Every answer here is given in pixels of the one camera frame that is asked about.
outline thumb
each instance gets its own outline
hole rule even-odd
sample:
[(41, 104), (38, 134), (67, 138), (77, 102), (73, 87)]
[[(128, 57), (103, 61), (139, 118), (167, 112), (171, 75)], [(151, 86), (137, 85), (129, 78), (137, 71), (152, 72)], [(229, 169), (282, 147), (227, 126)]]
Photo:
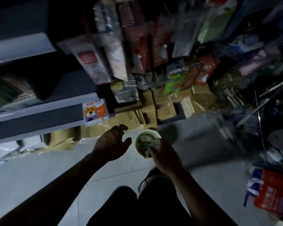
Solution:
[(149, 147), (149, 152), (151, 153), (152, 157), (156, 158), (157, 151), (152, 146)]
[(132, 139), (130, 137), (125, 139), (123, 144), (124, 144), (124, 148), (126, 148), (126, 150), (127, 150), (129, 148), (129, 146), (132, 144)]

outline person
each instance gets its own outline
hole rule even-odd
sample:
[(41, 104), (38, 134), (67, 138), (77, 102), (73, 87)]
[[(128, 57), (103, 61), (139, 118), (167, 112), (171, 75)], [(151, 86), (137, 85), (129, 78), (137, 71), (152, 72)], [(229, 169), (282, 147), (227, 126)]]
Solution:
[[(125, 130), (128, 127), (121, 124), (104, 133), (90, 154), (3, 216), (0, 225), (58, 225), (92, 175), (128, 150), (132, 140), (122, 141)], [(158, 150), (150, 148), (156, 167), (141, 182), (139, 197), (127, 186), (117, 188), (87, 225), (236, 225), (184, 169), (171, 144), (164, 139), (158, 142)], [(183, 195), (190, 215), (178, 200), (174, 185)]]

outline tiled floor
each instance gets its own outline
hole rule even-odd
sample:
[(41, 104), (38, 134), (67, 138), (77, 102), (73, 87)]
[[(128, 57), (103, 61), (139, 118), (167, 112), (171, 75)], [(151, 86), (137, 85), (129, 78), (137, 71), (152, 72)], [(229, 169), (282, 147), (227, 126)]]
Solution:
[[(219, 134), (209, 122), (190, 118), (163, 125), (159, 132), (173, 143), (183, 165), (238, 225), (272, 225), (267, 214), (255, 208), (251, 201), (247, 208), (242, 206), (245, 181), (241, 163), (232, 161)], [(132, 137), (134, 140), (138, 133), (127, 133), (124, 138)], [(0, 217), (81, 160), (92, 151), (94, 143), (77, 145), (69, 152), (48, 152), (0, 164)], [(85, 226), (120, 185), (127, 185), (137, 192), (154, 163), (151, 159), (142, 158), (134, 146), (133, 141), (124, 156), (94, 174), (60, 226)], [(178, 197), (186, 208), (181, 194), (178, 193)]]

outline hand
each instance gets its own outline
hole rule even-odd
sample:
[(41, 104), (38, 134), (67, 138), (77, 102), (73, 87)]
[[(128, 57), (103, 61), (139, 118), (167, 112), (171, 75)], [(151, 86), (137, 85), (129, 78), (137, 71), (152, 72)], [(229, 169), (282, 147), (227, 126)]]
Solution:
[(172, 177), (178, 171), (183, 170), (181, 160), (168, 141), (164, 139), (157, 139), (157, 141), (159, 143), (158, 150), (150, 147), (149, 151), (153, 157), (156, 167), (161, 172)]
[(106, 164), (121, 157), (132, 144), (132, 139), (127, 138), (124, 142), (122, 136), (124, 130), (128, 130), (126, 125), (114, 126), (106, 131), (96, 142), (92, 151), (92, 156), (96, 157), (102, 163)]

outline shoe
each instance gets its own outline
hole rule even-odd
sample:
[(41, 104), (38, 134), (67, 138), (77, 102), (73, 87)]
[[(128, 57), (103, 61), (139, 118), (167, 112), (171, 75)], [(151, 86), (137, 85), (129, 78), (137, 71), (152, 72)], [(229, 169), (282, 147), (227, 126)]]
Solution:
[(154, 167), (149, 171), (147, 177), (140, 183), (139, 193), (141, 194), (141, 192), (146, 188), (149, 182), (157, 177), (166, 177), (166, 175), (162, 173), (157, 167)]

